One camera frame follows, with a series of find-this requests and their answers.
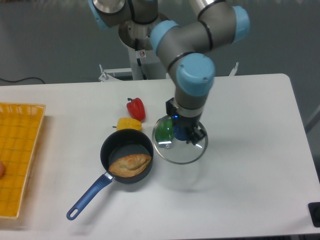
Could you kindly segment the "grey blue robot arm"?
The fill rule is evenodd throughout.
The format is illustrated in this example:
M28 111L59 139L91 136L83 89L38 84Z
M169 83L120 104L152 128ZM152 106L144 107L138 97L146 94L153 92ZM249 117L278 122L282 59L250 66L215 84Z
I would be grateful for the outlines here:
M161 14L156 0L91 0L97 24L118 27L128 50L134 80L170 76L174 97L166 102L176 139L197 144L207 136L200 126L215 65L206 53L233 44L250 32L250 18L241 6L224 0L192 0L196 21L179 26Z

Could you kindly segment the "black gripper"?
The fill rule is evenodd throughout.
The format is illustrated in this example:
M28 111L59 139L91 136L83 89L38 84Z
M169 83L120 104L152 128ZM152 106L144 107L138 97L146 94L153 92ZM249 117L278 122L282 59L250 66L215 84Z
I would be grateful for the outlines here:
M165 107L166 114L169 117L175 116L174 125L184 128L187 136L187 144L196 145L206 137L206 131L198 126L202 113L190 109L178 109L174 98L166 101Z

